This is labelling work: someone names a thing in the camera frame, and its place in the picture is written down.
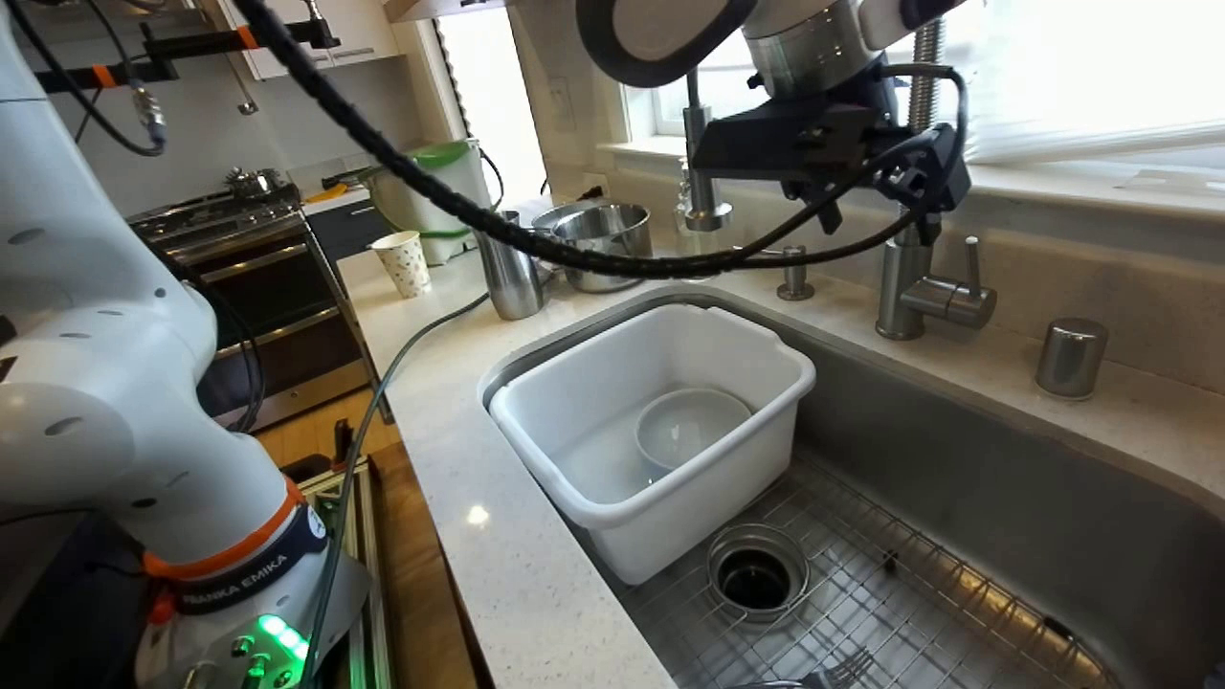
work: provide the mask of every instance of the stove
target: stove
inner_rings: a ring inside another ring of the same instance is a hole
[[[139,235],[219,313],[219,354],[199,403],[229,427],[266,427],[367,387],[348,302],[274,172],[135,214]]]

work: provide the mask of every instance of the countertop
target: countertop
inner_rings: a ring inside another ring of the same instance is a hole
[[[342,260],[342,275],[379,371],[421,325],[482,293],[474,257],[431,266],[431,289],[421,298],[397,298],[371,251]],[[772,293],[777,271],[705,281],[819,329],[827,345],[893,376],[1164,482],[1225,521],[1225,392],[1106,362],[1090,399],[1055,399],[1032,382],[1037,339],[991,325],[972,335],[935,329],[899,345],[873,334],[873,293],[857,281],[819,280],[807,302],[782,302]],[[425,335],[388,387],[496,686],[671,686],[654,649],[482,409],[490,376],[532,339],[654,286],[555,289],[547,308],[523,322],[501,322],[486,302]]]

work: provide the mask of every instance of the window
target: window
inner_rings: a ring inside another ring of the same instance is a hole
[[[945,16],[943,52],[967,81],[967,159],[1225,167],[1220,25],[1220,0],[967,0]],[[750,73],[744,36],[727,36],[702,63],[705,101],[716,115],[762,101],[744,87]],[[659,87],[652,105],[652,135],[676,137],[684,82]]]
[[[441,16],[436,34],[455,81],[463,126],[501,167],[504,207],[537,198],[542,156],[504,6]]]

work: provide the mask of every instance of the stainless steel sink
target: stainless steel sink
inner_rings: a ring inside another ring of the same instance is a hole
[[[737,515],[805,549],[777,625],[727,605],[712,542],[645,585],[607,577],[676,686],[1225,686],[1220,505],[733,293],[652,289],[515,354],[486,392],[659,302],[733,308],[819,371],[792,470]]]

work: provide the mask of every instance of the sink drain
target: sink drain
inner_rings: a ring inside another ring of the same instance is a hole
[[[762,521],[716,533],[709,575],[718,621],[750,631],[783,628],[807,597],[805,549]]]

